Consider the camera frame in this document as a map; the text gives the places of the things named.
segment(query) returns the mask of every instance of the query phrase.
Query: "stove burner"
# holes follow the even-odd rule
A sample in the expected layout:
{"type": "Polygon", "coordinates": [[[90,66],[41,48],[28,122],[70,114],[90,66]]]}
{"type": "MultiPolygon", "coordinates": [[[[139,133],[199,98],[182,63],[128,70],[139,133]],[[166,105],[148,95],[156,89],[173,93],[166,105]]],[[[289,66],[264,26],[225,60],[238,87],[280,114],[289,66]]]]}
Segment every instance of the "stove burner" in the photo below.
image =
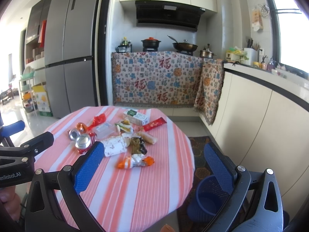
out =
{"type": "Polygon", "coordinates": [[[184,54],[184,55],[193,55],[193,52],[189,52],[189,51],[177,51],[180,54],[184,54]]]}
{"type": "Polygon", "coordinates": [[[157,52],[158,48],[143,48],[143,52],[157,52]]]}

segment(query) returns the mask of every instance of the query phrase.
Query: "range hood label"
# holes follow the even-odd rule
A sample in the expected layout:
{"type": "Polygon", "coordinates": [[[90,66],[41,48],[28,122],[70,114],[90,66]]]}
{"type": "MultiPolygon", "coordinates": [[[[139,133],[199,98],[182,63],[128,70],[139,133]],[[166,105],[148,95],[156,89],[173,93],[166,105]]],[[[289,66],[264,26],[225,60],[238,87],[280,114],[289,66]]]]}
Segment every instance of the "range hood label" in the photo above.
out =
{"type": "Polygon", "coordinates": [[[176,10],[176,6],[169,6],[169,5],[164,5],[164,9],[169,9],[169,10],[176,10]]]}

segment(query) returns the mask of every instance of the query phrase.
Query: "refrigerator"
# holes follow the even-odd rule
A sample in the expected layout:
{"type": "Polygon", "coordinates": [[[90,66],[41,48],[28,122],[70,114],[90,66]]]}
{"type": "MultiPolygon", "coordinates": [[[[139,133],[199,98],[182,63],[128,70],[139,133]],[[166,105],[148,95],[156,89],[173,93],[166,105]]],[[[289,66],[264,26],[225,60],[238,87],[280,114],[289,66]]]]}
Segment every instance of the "refrigerator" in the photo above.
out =
{"type": "Polygon", "coordinates": [[[98,0],[52,0],[44,56],[46,87],[54,117],[97,106],[94,66],[98,0]]]}

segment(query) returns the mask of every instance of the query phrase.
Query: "black range hood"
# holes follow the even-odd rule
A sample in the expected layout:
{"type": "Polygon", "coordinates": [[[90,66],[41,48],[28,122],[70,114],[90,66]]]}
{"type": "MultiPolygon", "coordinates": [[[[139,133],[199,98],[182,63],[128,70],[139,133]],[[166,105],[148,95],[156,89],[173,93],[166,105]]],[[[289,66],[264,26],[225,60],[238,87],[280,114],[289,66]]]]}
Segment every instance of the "black range hood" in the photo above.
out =
{"type": "Polygon", "coordinates": [[[181,29],[186,31],[197,31],[200,22],[200,16],[205,9],[189,4],[137,0],[136,20],[137,26],[155,26],[172,29],[181,29]]]}

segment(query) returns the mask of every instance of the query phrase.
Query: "tile floor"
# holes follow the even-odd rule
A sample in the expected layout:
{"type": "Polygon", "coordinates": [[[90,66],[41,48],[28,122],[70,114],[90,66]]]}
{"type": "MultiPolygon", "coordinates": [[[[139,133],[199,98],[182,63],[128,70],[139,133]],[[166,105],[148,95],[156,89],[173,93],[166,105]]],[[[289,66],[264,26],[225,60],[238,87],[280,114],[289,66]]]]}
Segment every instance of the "tile floor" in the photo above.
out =
{"type": "MultiPolygon", "coordinates": [[[[26,114],[19,97],[15,97],[8,104],[0,106],[0,112],[5,125],[9,125],[18,120],[23,120],[25,122],[25,129],[11,136],[12,142],[15,146],[26,142],[29,139],[40,135],[47,129],[48,126],[57,121],[57,118],[53,117],[43,117],[35,116],[34,113],[26,114]]],[[[188,136],[188,137],[199,137],[209,135],[209,131],[203,127],[200,122],[175,122],[175,124],[188,136]]],[[[18,185],[16,187],[16,193],[24,196],[26,192],[25,184],[18,185]]],[[[160,232],[160,229],[165,225],[169,224],[175,229],[176,232],[179,231],[178,219],[176,211],[170,213],[150,228],[146,232],[160,232]]]]}

